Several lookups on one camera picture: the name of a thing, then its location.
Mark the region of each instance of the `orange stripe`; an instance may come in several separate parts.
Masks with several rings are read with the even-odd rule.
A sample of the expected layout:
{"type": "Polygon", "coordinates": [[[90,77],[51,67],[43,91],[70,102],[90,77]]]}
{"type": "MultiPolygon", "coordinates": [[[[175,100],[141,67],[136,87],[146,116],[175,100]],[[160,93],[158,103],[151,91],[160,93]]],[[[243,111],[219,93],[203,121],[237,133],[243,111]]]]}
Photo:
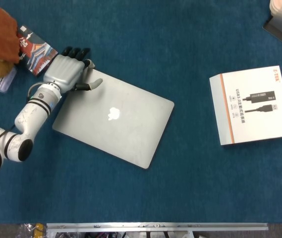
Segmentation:
{"type": "Polygon", "coordinates": [[[229,114],[228,102],[226,100],[226,91],[225,91],[224,78],[222,77],[222,74],[220,74],[220,79],[221,79],[222,94],[224,96],[224,101],[225,101],[225,105],[226,105],[226,116],[228,118],[228,123],[229,123],[231,142],[232,142],[232,144],[234,144],[234,137],[233,137],[231,119],[230,119],[230,114],[229,114]]]}

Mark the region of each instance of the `blue cloth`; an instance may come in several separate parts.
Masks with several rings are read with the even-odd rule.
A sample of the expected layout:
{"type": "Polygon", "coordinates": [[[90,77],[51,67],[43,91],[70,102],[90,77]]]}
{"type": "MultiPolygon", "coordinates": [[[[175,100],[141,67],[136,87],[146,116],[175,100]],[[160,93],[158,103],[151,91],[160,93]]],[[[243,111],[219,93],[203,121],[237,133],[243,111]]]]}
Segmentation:
{"type": "MultiPolygon", "coordinates": [[[[280,65],[262,29],[269,0],[0,0],[58,51],[92,48],[98,70],[175,102],[148,170],[52,130],[24,163],[0,169],[0,223],[282,222],[282,138],[220,146],[209,77],[280,65]]],[[[0,93],[9,128],[28,88],[23,68],[0,93]]]]}

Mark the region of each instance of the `robotic arm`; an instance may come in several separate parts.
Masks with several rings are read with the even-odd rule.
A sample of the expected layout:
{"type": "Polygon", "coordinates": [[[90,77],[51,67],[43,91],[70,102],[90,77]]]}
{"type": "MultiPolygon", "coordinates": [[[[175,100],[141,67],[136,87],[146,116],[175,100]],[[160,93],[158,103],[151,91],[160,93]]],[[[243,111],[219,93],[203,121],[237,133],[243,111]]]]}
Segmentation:
{"type": "Polygon", "coordinates": [[[60,101],[63,93],[70,90],[92,90],[102,83],[102,79],[90,84],[78,83],[84,68],[94,68],[94,64],[89,59],[82,61],[88,51],[88,48],[80,51],[79,48],[67,47],[48,68],[44,82],[33,85],[41,84],[35,94],[31,98],[28,97],[25,107],[14,122],[21,134],[0,128],[0,167],[4,158],[16,162],[28,158],[37,132],[60,101]]]}

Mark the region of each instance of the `floor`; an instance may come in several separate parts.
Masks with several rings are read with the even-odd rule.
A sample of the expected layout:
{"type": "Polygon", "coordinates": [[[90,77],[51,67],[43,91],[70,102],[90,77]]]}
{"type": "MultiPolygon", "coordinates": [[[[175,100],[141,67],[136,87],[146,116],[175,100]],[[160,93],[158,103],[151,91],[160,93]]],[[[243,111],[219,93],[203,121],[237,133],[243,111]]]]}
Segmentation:
{"type": "MultiPolygon", "coordinates": [[[[0,238],[27,238],[18,235],[18,225],[0,225],[0,238]]],[[[282,238],[282,224],[269,225],[268,231],[256,232],[199,232],[194,234],[206,238],[282,238]]]]}

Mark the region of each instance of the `silver laptop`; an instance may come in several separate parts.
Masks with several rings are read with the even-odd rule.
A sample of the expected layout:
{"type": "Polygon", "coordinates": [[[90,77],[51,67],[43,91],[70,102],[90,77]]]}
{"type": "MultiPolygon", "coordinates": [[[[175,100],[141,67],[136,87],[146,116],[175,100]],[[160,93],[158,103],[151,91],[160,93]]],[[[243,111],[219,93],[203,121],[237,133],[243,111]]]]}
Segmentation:
{"type": "Polygon", "coordinates": [[[83,81],[98,78],[97,89],[67,96],[53,129],[147,169],[174,103],[97,70],[83,81]]]}

